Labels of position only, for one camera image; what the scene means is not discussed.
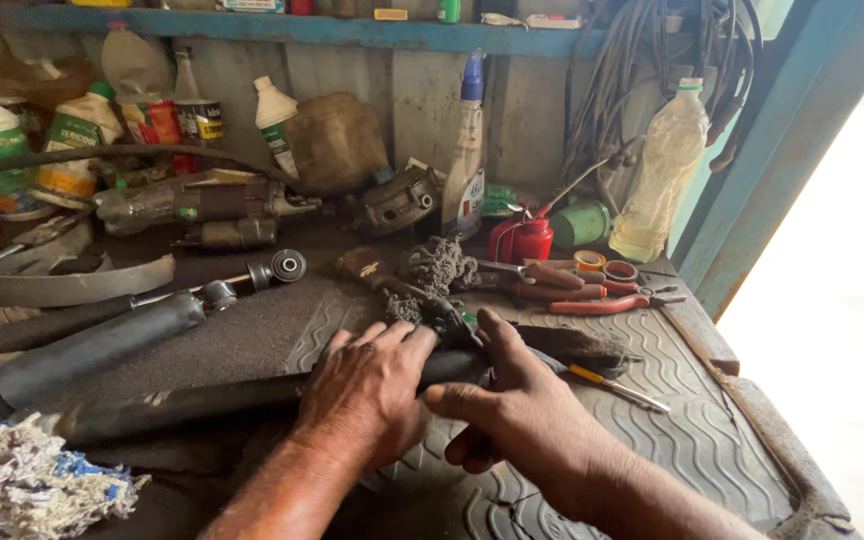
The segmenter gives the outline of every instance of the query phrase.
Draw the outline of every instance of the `workbench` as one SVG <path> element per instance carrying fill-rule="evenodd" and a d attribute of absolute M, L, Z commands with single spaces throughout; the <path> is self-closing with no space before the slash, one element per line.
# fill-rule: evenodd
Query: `workbench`
<path fill-rule="evenodd" d="M 276 249 L 304 254 L 309 271 L 303 279 L 240 298 L 204 325 L 44 396 L 37 409 L 60 411 L 81 401 L 311 369 L 336 330 L 361 332 L 383 318 L 384 299 L 336 276 L 335 259 L 360 243 L 341 225 L 306 219 L 285 227 Z M 104 237 L 92 249 L 107 251 L 119 266 L 137 264 L 173 252 L 169 242 L 181 234 L 178 228 L 155 227 L 141 236 Z M 401 254 L 417 242 L 408 233 L 379 245 Z M 465 250 L 471 255 L 484 251 L 474 240 Z M 246 261 L 268 258 L 274 251 L 176 251 L 175 279 L 163 290 L 235 276 Z M 553 315 L 541 304 L 493 293 L 460 297 L 469 312 L 490 307 L 512 322 L 569 324 L 629 337 L 631 350 L 644 361 L 633 363 L 618 382 L 662 401 L 670 414 L 640 408 L 582 378 L 564 376 L 585 408 L 619 440 L 762 532 L 786 520 L 782 530 L 791 538 L 803 537 L 806 527 L 832 535 L 819 537 L 850 528 L 834 518 L 847 511 L 791 429 L 754 384 L 736 376 L 738 359 L 668 261 L 662 258 L 639 270 L 643 285 L 679 285 L 686 302 L 594 317 Z M 93 462 L 124 463 L 152 475 L 128 520 L 97 523 L 85 537 L 194 537 L 265 460 L 290 423 L 288 415 L 249 411 L 84 448 Z M 361 478 L 326 537 L 603 537 L 591 526 L 565 520 L 507 463 L 477 476 L 447 464 L 444 449 L 463 426 L 436 418 L 422 443 L 402 460 Z"/>

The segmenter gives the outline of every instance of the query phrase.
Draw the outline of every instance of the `yellow-handled screwdriver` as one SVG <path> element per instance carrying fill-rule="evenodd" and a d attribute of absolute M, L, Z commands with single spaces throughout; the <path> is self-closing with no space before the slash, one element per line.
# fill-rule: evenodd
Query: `yellow-handled screwdriver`
<path fill-rule="evenodd" d="M 625 396 L 626 398 L 633 399 L 637 402 L 641 402 L 641 403 L 649 406 L 650 408 L 652 408 L 655 411 L 658 411 L 661 413 L 668 413 L 669 411 L 672 411 L 672 409 L 669 408 L 669 405 L 662 403 L 662 402 L 658 402 L 655 399 L 652 399 L 652 398 L 646 396 L 645 394 L 641 394 L 641 393 L 633 390 L 632 388 L 629 388 L 628 386 L 623 386 L 623 385 L 619 384 L 618 382 L 615 382 L 614 380 L 609 380 L 605 376 L 602 376 L 601 374 L 597 374 L 594 371 L 589 371 L 588 369 L 586 369 L 580 365 L 572 364 L 572 365 L 568 366 L 568 371 L 571 371 L 572 373 L 578 375 L 579 377 L 581 377 L 583 379 L 587 379 L 589 381 L 592 381 L 593 383 L 597 383 L 599 385 L 602 385 L 603 387 L 611 388 L 617 394 Z"/>

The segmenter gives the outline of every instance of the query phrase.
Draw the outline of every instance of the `black cylinder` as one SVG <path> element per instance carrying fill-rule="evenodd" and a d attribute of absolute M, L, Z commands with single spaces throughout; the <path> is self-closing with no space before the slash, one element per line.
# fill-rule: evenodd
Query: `black cylinder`
<path fill-rule="evenodd" d="M 0 353 L 28 351 L 72 336 L 133 308 L 133 297 L 118 296 L 0 325 Z"/>
<path fill-rule="evenodd" d="M 8 362 L 0 367 L 0 395 L 13 409 L 25 408 L 46 390 L 197 327 L 205 320 L 202 303 L 192 293 L 175 293 Z"/>
<path fill-rule="evenodd" d="M 437 350 L 425 362 L 417 391 L 423 392 L 439 383 L 479 384 L 485 380 L 486 371 L 481 350 Z M 165 390 L 141 398 L 84 403 L 62 413 L 52 427 L 52 434 L 70 445 L 85 446 L 236 411 L 294 408 L 302 399 L 309 376 L 309 373 L 286 374 Z"/>

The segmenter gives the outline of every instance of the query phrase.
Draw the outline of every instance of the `red-handled pliers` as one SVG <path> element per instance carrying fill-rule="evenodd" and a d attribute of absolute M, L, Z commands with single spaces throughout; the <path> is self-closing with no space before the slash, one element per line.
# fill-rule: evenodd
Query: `red-handled pliers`
<path fill-rule="evenodd" d="M 656 289 L 648 287 L 635 286 L 635 294 L 624 296 L 618 300 L 600 300 L 600 301 L 553 301 L 549 303 L 549 313 L 572 313 L 576 315 L 611 315 L 613 313 L 622 313 L 632 308 L 648 308 L 650 306 L 658 307 L 666 304 L 676 304 L 685 302 L 685 296 L 658 296 L 661 292 L 672 292 L 679 290 L 678 285 L 663 285 Z"/>

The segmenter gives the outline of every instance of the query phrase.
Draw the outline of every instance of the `blue shelf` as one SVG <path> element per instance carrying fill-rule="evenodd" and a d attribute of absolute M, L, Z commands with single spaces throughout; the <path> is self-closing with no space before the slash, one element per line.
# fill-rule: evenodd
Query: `blue shelf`
<path fill-rule="evenodd" d="M 579 36 L 578 30 L 526 31 L 522 27 L 484 24 L 447 25 L 435 22 L 343 20 L 274 13 L 22 6 L 0 3 L 0 21 L 6 28 L 46 32 L 104 34 L 113 13 L 121 14 L 126 19 L 129 30 L 145 36 L 454 53 L 466 53 L 482 47 L 486 53 L 494 55 L 546 58 L 570 57 Z M 606 30 L 593 30 L 582 47 L 581 56 L 594 56 L 605 42 L 607 33 Z M 690 35 L 675 36 L 684 41 L 692 40 Z"/>

